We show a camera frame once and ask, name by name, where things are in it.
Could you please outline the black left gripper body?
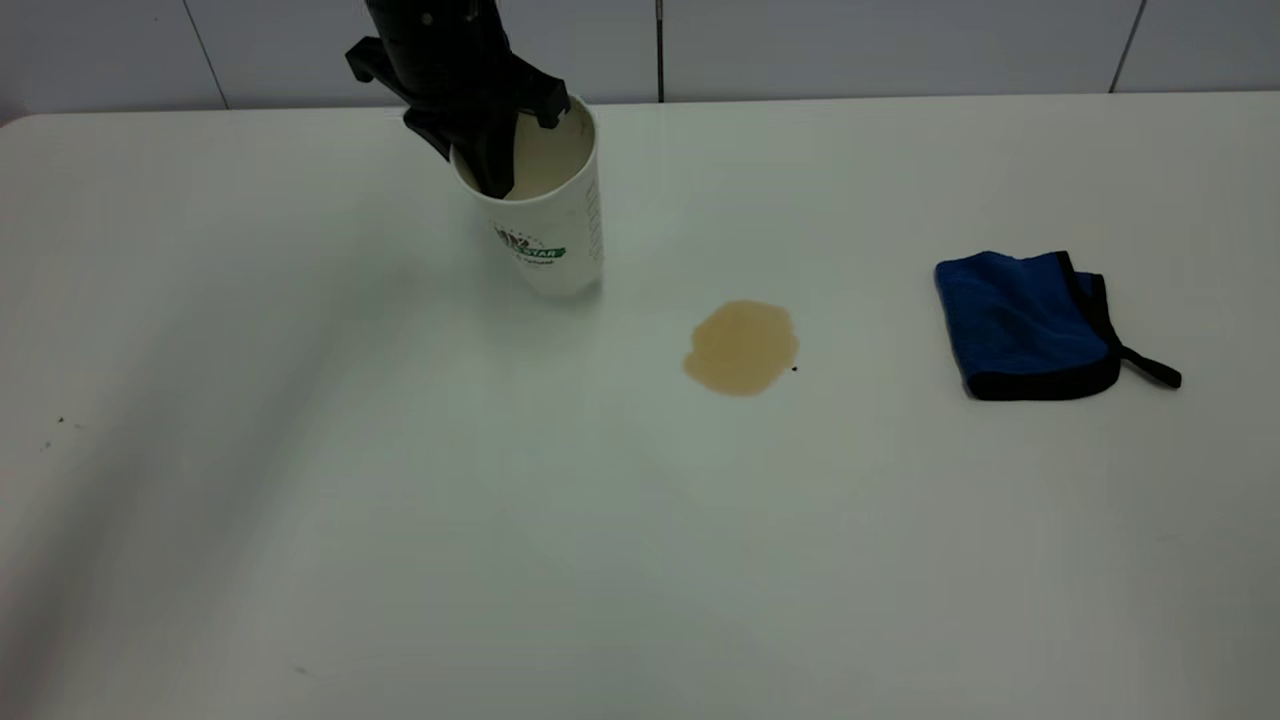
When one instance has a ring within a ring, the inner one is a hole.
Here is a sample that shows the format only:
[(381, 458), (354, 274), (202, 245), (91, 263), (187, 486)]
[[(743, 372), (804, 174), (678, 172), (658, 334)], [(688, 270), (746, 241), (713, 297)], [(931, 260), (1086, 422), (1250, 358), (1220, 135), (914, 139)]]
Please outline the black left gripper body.
[(355, 78), (378, 82), (430, 118), (485, 127), (520, 114), (544, 129), (570, 111), (564, 82), (517, 56), (494, 1), (369, 1), (376, 29), (346, 53)]

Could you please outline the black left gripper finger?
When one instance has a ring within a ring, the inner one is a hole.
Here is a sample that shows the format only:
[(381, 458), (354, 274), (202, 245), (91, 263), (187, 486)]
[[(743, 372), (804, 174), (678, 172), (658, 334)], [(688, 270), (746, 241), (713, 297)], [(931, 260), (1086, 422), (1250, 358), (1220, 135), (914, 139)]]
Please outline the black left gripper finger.
[(407, 110), (403, 114), (403, 123), (425, 140), (445, 161), (451, 160), (454, 133), (447, 113), (438, 110)]
[(463, 156), (477, 191), (492, 199), (504, 199), (515, 187), (515, 132), (520, 113), (499, 110), (488, 114), (476, 128)]

